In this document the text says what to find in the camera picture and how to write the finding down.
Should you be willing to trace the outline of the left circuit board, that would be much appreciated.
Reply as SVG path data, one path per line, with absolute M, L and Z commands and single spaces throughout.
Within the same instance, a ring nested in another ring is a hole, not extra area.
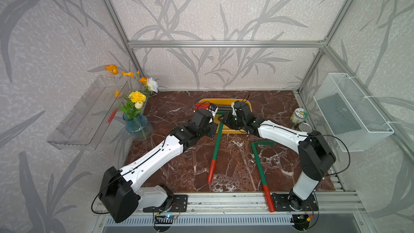
M 179 218 L 179 214 L 167 214 L 161 215 L 156 214 L 154 217 L 154 224 L 155 225 L 171 225 Z

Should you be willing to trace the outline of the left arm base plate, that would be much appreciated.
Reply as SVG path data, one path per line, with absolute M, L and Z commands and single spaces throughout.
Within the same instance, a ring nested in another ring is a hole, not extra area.
M 144 213 L 161 213 L 161 212 L 186 212 L 188 206 L 188 195 L 174 195 L 167 197 L 166 201 L 160 207 L 144 208 Z

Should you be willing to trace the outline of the clear acrylic wall shelf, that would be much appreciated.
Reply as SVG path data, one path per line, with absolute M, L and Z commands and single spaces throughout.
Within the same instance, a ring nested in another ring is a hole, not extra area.
M 99 76 L 46 142 L 58 150 L 95 150 L 128 89 L 126 79 Z

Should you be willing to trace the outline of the circuit board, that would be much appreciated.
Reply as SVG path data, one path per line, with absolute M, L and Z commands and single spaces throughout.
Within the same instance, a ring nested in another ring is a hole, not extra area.
M 302 214 L 302 215 L 293 215 L 291 222 L 294 225 L 304 225 L 304 226 L 309 226 L 311 223 L 311 220 L 313 219 L 313 215 L 307 215 L 307 214 Z
M 154 224 L 155 225 L 171 225 L 179 218 L 179 214 L 167 214 L 161 215 L 156 214 L 154 217 Z

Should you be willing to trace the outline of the aluminium frame profile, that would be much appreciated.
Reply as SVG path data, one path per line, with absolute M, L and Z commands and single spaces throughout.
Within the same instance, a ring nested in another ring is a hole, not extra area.
M 121 45 L 126 49 L 127 54 L 132 58 L 133 64 L 136 65 L 138 61 L 133 53 L 134 48 L 223 48 L 223 49 L 236 49 L 236 48 L 313 48 L 317 49 L 317 55 L 313 58 L 313 62 L 305 73 L 305 78 L 300 82 L 298 91 L 301 92 L 306 85 L 310 85 L 310 77 L 316 72 L 316 69 L 320 63 L 322 57 L 327 57 L 331 60 L 332 64 L 337 68 L 338 73 L 344 78 L 349 79 L 357 89 L 361 90 L 362 94 L 369 99 L 373 108 L 376 110 L 378 115 L 385 119 L 386 125 L 389 129 L 385 132 L 386 134 L 392 134 L 392 139 L 396 142 L 399 148 L 408 156 L 410 159 L 414 157 L 414 142 L 405 133 L 402 126 L 397 124 L 397 121 L 391 117 L 390 113 L 379 103 L 379 100 L 371 96 L 368 88 L 359 80 L 355 75 L 355 72 L 342 60 L 338 54 L 330 46 L 332 39 L 338 32 L 340 25 L 345 21 L 346 16 L 350 13 L 353 4 L 357 0 L 345 0 L 341 7 L 337 17 L 334 20 L 332 27 L 330 28 L 328 35 L 319 41 L 280 41 L 278 39 L 268 41 L 241 41 L 241 40 L 202 40 L 195 35 L 192 35 L 186 41 L 177 41 L 171 39 L 170 41 L 152 40 L 152 41 L 129 41 L 126 38 L 120 21 L 116 15 L 114 6 L 110 0 L 103 0 L 104 6 L 121 36 Z

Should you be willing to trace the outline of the blue glass flower vase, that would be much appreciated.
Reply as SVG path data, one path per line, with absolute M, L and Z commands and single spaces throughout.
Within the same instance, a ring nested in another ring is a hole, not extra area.
M 123 114 L 126 122 L 126 130 L 136 141 L 146 141 L 153 136 L 154 130 L 151 122 L 145 115 L 139 113 L 135 120 L 130 119 L 127 114 Z

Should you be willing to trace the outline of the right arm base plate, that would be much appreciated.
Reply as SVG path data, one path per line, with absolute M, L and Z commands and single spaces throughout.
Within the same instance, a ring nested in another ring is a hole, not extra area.
M 289 194 L 273 193 L 271 198 L 276 211 L 319 211 L 314 194 L 311 194 L 306 200 L 297 197 L 293 192 Z

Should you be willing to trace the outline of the artificial flower bouquet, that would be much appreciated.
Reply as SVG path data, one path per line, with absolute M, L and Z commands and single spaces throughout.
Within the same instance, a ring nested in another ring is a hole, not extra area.
M 111 113 L 107 121 L 108 124 L 112 122 L 118 110 L 121 110 L 127 116 L 126 121 L 136 121 L 138 115 L 143 112 L 142 108 L 146 100 L 153 94 L 158 93 L 159 86 L 154 78 L 143 77 L 139 71 L 136 74 L 123 71 L 121 74 L 123 77 L 138 78 L 138 81 L 143 85 L 143 90 L 133 91 L 125 97 L 126 103 Z

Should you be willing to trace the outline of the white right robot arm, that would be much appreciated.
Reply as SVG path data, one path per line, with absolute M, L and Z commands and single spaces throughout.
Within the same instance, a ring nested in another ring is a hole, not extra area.
M 299 132 L 256 117 L 243 101 L 235 101 L 232 110 L 221 115 L 219 121 L 230 129 L 274 141 L 298 154 L 302 172 L 287 198 L 294 210 L 306 204 L 336 162 L 335 154 L 320 132 Z

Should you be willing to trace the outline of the metal pull-tab can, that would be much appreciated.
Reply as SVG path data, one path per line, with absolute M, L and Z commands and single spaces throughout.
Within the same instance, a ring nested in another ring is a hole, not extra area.
M 306 132 L 306 133 L 310 133 L 313 131 L 313 128 L 310 124 L 308 123 L 300 123 L 298 125 L 298 130 L 302 131 L 302 132 Z

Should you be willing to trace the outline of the right circuit board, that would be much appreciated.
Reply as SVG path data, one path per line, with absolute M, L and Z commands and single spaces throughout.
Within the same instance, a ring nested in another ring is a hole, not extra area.
M 307 214 L 302 214 L 302 215 L 293 215 L 291 222 L 294 225 L 304 225 L 304 226 L 309 226 L 311 223 L 311 220 L 313 219 L 313 215 L 307 215 Z

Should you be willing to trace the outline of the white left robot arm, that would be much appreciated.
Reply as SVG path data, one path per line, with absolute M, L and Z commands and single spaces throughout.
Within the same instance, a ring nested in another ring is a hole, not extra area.
M 195 146 L 203 137 L 213 138 L 218 112 L 215 104 L 195 111 L 186 125 L 175 127 L 147 154 L 120 169 L 110 167 L 103 174 L 99 193 L 107 213 L 116 223 L 129 218 L 138 208 L 161 207 L 169 194 L 163 187 L 144 188 L 143 184 L 162 166 Z

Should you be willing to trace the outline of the yellow plastic storage box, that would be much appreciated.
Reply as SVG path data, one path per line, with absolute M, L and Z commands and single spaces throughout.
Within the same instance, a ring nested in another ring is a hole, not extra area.
M 247 131 L 243 129 L 243 122 L 237 117 L 234 111 L 234 102 L 245 102 L 246 106 L 252 112 L 251 103 L 245 99 L 233 98 L 205 98 L 201 99 L 194 107 L 194 112 L 201 109 L 209 110 L 210 105 L 215 105 L 218 110 L 216 112 L 214 122 L 223 124 L 223 134 L 246 134 Z

